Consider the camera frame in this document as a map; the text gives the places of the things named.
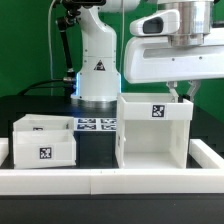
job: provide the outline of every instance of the warning label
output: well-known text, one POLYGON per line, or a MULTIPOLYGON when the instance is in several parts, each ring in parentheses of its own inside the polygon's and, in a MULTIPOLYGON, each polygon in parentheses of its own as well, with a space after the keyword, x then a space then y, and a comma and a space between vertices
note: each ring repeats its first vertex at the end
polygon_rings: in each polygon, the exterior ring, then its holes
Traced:
POLYGON ((96 67, 94 68, 95 71, 106 71, 103 62, 100 60, 96 67))

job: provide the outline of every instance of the black table surface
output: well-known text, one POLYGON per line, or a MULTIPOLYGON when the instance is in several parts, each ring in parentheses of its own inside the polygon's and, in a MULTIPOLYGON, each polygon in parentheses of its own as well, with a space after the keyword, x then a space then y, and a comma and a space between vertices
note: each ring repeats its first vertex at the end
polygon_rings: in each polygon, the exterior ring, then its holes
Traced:
MULTIPOLYGON (((9 137, 12 123, 27 113, 116 117, 116 109, 81 108, 63 97, 5 96, 0 98, 0 137, 9 137)), ((224 124, 198 107, 190 135, 223 155, 224 124)), ((0 196, 0 222, 222 224, 223 208, 224 194, 0 196)))

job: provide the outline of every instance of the sticker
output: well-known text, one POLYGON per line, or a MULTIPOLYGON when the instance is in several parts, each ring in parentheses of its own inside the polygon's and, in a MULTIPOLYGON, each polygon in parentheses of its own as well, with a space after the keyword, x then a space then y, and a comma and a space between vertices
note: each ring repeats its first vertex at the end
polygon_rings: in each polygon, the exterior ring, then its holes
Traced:
POLYGON ((43 131, 44 127, 33 127, 33 131, 43 131))
POLYGON ((165 105, 152 106, 152 118, 165 118, 165 112, 166 112, 165 105))
POLYGON ((100 60, 96 67, 94 68, 95 71, 106 71, 103 62, 100 60))
POLYGON ((78 119, 78 123, 80 124, 95 124, 96 119, 95 118, 80 118, 78 119))
POLYGON ((112 118, 112 119, 101 119, 101 123, 102 124, 116 124, 117 123, 117 119, 116 118, 112 118))
POLYGON ((95 124, 78 124, 78 130, 96 130, 95 124))
POLYGON ((116 130, 116 125, 102 125, 102 130, 104 131, 114 131, 116 130))
POLYGON ((75 131, 116 131, 116 118, 75 118, 75 131))
POLYGON ((40 147, 39 148, 39 152, 40 152, 40 159, 44 160, 44 159, 52 159, 52 147, 47 146, 47 147, 40 147))

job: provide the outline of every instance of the white plastic container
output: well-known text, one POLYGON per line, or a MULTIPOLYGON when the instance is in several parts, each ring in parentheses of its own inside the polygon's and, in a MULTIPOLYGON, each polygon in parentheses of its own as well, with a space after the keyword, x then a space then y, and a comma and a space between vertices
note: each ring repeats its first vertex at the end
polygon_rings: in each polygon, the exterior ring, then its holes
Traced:
POLYGON ((171 94, 118 97, 116 158, 119 168, 186 168, 193 104, 171 94))
POLYGON ((9 154, 8 138, 0 138, 0 166, 9 154))
POLYGON ((74 118, 66 116, 27 114, 14 122, 14 131, 46 131, 65 130, 74 131, 74 118))
POLYGON ((76 143, 70 130, 13 132, 14 168, 72 166, 76 143))

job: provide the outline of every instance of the white panel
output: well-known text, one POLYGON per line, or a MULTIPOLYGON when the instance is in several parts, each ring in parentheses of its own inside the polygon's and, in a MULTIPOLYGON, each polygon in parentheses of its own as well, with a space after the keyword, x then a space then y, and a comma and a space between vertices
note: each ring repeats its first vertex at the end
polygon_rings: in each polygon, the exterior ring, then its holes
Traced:
POLYGON ((224 169, 224 159, 200 139, 190 141, 189 153, 202 168, 224 169))
POLYGON ((0 138, 0 166, 9 154, 8 138, 0 138))
POLYGON ((90 170, 0 172, 0 195, 65 195, 90 192, 90 170))

